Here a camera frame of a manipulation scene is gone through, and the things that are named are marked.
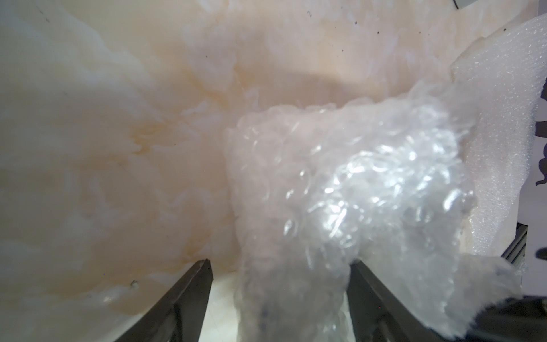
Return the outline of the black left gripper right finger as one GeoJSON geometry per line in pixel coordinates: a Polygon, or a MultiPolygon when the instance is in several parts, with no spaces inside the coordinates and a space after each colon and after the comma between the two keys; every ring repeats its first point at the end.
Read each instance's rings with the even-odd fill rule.
{"type": "Polygon", "coordinates": [[[356,341],[443,341],[424,327],[363,263],[351,265],[346,291],[356,341]]]}

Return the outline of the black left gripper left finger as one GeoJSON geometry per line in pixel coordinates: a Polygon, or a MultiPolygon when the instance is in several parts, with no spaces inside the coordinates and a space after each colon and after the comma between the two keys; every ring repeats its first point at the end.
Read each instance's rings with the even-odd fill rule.
{"type": "Polygon", "coordinates": [[[116,342],[198,342],[213,280],[210,261],[196,262],[116,342]]]}

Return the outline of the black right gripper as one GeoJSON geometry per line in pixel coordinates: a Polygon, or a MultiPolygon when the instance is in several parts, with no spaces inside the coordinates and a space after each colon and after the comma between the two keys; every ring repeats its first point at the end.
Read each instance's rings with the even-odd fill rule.
{"type": "Polygon", "coordinates": [[[477,315],[465,341],[546,341],[546,298],[508,299],[477,315]]]}

